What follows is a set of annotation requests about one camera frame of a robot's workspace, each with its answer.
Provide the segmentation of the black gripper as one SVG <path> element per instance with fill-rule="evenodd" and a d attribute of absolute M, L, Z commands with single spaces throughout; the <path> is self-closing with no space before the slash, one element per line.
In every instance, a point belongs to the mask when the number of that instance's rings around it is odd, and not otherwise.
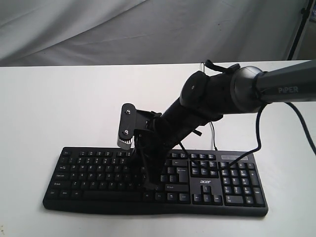
<path fill-rule="evenodd" d="M 134 137 L 141 157 L 139 171 L 145 190 L 154 190 L 159 182 L 167 154 L 189 134 L 201 136 L 197 130 L 201 119 L 188 111 L 138 111 Z"/>

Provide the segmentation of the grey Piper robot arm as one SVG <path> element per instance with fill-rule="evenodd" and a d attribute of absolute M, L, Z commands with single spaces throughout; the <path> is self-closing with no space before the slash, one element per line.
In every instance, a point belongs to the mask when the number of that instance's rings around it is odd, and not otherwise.
<path fill-rule="evenodd" d="M 135 148 L 145 167 L 147 189 L 159 184 L 168 152 L 199 126 L 228 114 L 258 113 L 274 102 L 316 99 L 314 60 L 269 72 L 239 64 L 221 68 L 206 62 L 206 66 L 217 75 L 192 74 L 164 113 L 136 110 Z"/>

